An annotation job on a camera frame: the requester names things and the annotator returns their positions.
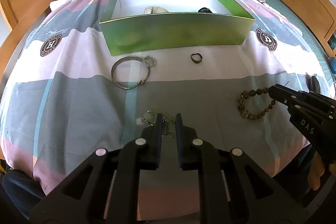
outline hand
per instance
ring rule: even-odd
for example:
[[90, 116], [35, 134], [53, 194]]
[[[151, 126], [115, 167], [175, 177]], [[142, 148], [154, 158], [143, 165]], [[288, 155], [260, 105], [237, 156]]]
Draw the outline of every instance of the hand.
[[[330, 164], [329, 171], [336, 177], [336, 164]], [[324, 172], [324, 163], [321, 156], [316, 152], [308, 175], [309, 187], [311, 187], [314, 191], [319, 189], [321, 185], [320, 177], [324, 174]]]

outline jewelry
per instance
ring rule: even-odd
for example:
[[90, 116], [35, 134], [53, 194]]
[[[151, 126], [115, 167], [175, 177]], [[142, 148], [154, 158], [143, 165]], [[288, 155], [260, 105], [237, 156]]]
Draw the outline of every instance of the jewelry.
[[[140, 80], [135, 86], [132, 86], [132, 87], [124, 87], [124, 86], [121, 86], [119, 84], [117, 84], [117, 82], [114, 80], [114, 72], [116, 70], [116, 68], [121, 64], [121, 63], [124, 63], [126, 61], [139, 61], [143, 64], [146, 65], [146, 67], [148, 68], [148, 74], [146, 76], [146, 78], [144, 80]], [[116, 84], [116, 86], [118, 86], [119, 88], [123, 89], [123, 90], [132, 90], [132, 89], [135, 89], [137, 86], [139, 85], [144, 85], [146, 83], [146, 81], [148, 80], [150, 74], [151, 74], [151, 67], [154, 67], [156, 65], [156, 61], [154, 58], [150, 57], [150, 56], [146, 56], [145, 58], [141, 58], [141, 57], [138, 57], [138, 56], [126, 56], [126, 57], [123, 57], [121, 59], [119, 59], [117, 62], [115, 62], [112, 66], [112, 69], [111, 69], [111, 78], [112, 78], [112, 82]]]
[[[200, 58], [200, 60], [193, 59], [193, 56], [195, 56], [195, 55], [198, 55], [199, 58]], [[192, 60], [195, 64], [199, 64], [199, 63], [202, 62], [203, 56], [202, 56], [201, 54], [199, 54], [199, 53], [196, 53], [196, 54], [192, 54], [192, 55], [190, 56], [190, 58], [191, 58], [191, 60]]]
[[265, 116], [270, 109], [276, 104], [276, 100], [272, 100], [271, 103], [265, 107], [263, 111], [258, 114], [251, 114], [248, 110], [245, 109], [244, 101], [249, 97], [254, 97], [256, 95], [267, 94], [268, 88], [262, 88], [257, 90], [250, 90], [250, 91], [243, 91], [238, 99], [238, 110], [241, 113], [243, 118], [247, 118], [250, 120], [257, 120], [260, 119], [262, 116]]
[[143, 118], [137, 119], [136, 122], [138, 125], [150, 124], [151, 126], [153, 126], [155, 125], [156, 118], [159, 113], [162, 115], [162, 121], [163, 121], [162, 137], [165, 137], [165, 136], [172, 137], [173, 136], [172, 128], [174, 128], [174, 124], [175, 124], [174, 117], [165, 111], [151, 108], [147, 110], [147, 112], [143, 115]]

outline blue object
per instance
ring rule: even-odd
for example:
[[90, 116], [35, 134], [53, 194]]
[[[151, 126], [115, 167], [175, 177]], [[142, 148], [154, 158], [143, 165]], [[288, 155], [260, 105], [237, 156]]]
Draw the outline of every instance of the blue object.
[[336, 74], [336, 57], [332, 57], [330, 59], [329, 66], [330, 66], [331, 72], [333, 74]]

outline wooden headboard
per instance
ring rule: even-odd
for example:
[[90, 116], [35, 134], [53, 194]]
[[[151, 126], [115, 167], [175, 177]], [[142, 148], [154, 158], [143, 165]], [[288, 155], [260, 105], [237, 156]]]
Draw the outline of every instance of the wooden headboard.
[[307, 25], [329, 57], [335, 57], [328, 40], [336, 30], [336, 7], [329, 0], [281, 0]]

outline circular logo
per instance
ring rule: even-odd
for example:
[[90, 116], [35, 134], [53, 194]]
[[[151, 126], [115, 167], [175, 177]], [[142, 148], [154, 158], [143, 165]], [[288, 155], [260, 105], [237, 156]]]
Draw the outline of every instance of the circular logo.
[[257, 39], [259, 40], [259, 42], [261, 44], [263, 44], [264, 46], [268, 47], [268, 49], [270, 51], [275, 51], [275, 49], [277, 48], [278, 43], [274, 39], [274, 37], [272, 37], [268, 33], [263, 32], [260, 28], [258, 28], [255, 31], [255, 33], [257, 35]]
[[61, 34], [57, 34], [54, 37], [49, 38], [42, 45], [40, 55], [43, 57], [43, 56], [50, 54], [53, 50], [55, 50], [55, 48], [58, 46], [61, 40], [62, 40]]

